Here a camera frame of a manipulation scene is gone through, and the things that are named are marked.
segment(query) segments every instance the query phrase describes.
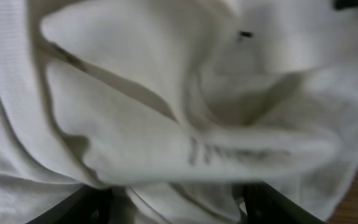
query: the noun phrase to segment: white cloth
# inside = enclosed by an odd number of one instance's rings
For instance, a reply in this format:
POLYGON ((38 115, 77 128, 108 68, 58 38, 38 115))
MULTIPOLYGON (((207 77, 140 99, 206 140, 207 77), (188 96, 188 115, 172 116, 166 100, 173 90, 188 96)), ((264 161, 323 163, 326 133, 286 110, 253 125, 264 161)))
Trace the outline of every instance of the white cloth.
POLYGON ((157 223, 237 223, 239 209, 231 186, 151 184, 127 191, 137 208, 157 223))
POLYGON ((246 0, 244 25, 255 32, 269 73, 332 65, 358 53, 358 9, 327 0, 246 0))
MULTIPOLYGON (((18 179, 46 185, 50 195, 61 188, 51 198, 27 189, 39 197, 27 208, 39 202, 46 210, 77 183, 264 179, 318 218, 332 214, 358 167, 358 54, 295 66, 313 70, 293 75, 218 73, 217 65, 230 71, 225 54, 242 26, 237 1, 51 2, 0 1, 0 179, 20 186, 3 192, 17 198, 27 187, 18 179)), ((261 64, 269 68, 272 58, 261 64)), ((279 64, 270 68, 287 68, 279 64)), ((165 184, 132 189, 153 205, 175 203, 158 203, 156 193, 181 200, 165 184)), ((197 195, 219 210, 218 200, 197 195)), ((183 210, 158 211, 164 221, 238 216, 228 203, 217 216, 196 209, 184 217, 184 206, 199 205, 181 202, 183 210)), ((42 213, 8 205, 0 196, 0 223, 42 213)))

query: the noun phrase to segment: laundry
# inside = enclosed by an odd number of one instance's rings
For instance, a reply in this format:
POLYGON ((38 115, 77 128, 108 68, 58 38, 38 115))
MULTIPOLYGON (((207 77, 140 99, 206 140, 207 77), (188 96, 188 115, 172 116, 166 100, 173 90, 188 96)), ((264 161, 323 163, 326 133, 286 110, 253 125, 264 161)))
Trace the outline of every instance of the laundry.
POLYGON ((128 186, 150 222, 235 223, 230 184, 259 181, 327 220, 357 168, 358 11, 0 3, 0 223, 80 184, 128 186))

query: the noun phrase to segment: white fabric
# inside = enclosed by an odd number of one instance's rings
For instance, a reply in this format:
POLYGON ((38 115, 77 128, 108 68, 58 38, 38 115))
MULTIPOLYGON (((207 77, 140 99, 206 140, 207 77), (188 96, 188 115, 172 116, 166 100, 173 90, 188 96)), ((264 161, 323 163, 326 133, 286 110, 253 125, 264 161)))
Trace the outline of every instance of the white fabric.
POLYGON ((358 9, 334 11, 327 0, 244 2, 244 28, 255 32, 266 72, 309 70, 358 53, 358 9))
MULTIPOLYGON (((311 56, 294 67, 286 63, 292 54, 283 53, 284 63, 272 49, 272 58, 259 61, 268 71, 313 70, 264 75, 228 60, 243 26, 240 1, 62 5, 0 1, 0 179, 18 186, 4 189, 0 181, 0 223, 35 218, 77 183, 264 179, 318 218, 332 214, 358 167, 358 44, 330 66, 309 59, 331 57, 343 45, 321 54, 301 50, 311 56), (35 196, 18 202, 23 190, 35 196)), ((258 47, 269 55, 265 37, 258 47)), ((238 49, 236 55, 250 51, 238 49)), ((228 191, 214 200, 202 185, 179 187, 194 201, 167 184, 136 185, 131 198, 156 217, 141 204, 150 205, 160 223, 238 220, 228 191)))

